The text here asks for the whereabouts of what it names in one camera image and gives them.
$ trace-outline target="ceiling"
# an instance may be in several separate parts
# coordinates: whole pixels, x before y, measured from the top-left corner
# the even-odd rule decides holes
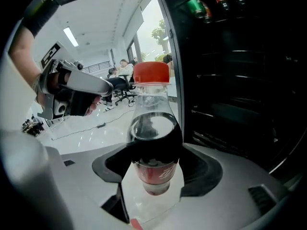
[[[80,55],[111,48],[122,36],[141,0],[77,0],[55,14],[59,27],[70,27]]]

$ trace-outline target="red bottle cap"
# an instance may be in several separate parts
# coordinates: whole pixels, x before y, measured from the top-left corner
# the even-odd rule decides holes
[[[136,85],[168,84],[169,68],[163,62],[141,62],[135,65],[133,78]]]

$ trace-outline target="white floor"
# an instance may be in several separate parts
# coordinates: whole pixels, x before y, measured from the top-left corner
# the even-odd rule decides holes
[[[170,102],[170,106],[178,120],[177,103]],[[102,104],[99,105],[90,116],[71,116],[50,127],[50,130],[39,135],[37,139],[44,146],[58,149],[60,154],[94,150],[126,142],[127,130],[135,106],[129,107],[127,100],[123,100],[106,113],[103,112],[104,107]],[[102,128],[93,128],[107,122],[111,123]]]

